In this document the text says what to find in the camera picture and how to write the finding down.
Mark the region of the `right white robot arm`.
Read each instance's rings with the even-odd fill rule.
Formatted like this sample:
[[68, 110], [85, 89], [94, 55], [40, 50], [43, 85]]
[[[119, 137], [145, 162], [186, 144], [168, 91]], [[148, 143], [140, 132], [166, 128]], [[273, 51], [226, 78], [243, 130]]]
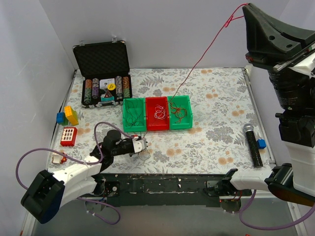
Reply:
[[246, 22], [246, 59], [265, 69], [279, 104], [281, 140], [290, 163], [264, 174], [229, 171], [223, 191], [243, 189], [271, 192], [277, 198], [305, 206], [315, 204], [315, 33], [277, 20], [252, 3], [242, 8]]

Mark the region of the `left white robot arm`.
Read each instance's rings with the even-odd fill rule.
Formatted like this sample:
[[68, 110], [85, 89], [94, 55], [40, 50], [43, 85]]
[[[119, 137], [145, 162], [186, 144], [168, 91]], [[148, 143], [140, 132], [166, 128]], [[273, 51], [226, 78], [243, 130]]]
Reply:
[[101, 196], [105, 185], [96, 176], [113, 163], [115, 156], [133, 155], [142, 151], [143, 144], [140, 136], [122, 139], [118, 130], [110, 130], [81, 163], [55, 172], [39, 172], [22, 197], [21, 205], [44, 224], [62, 206], [82, 195]]

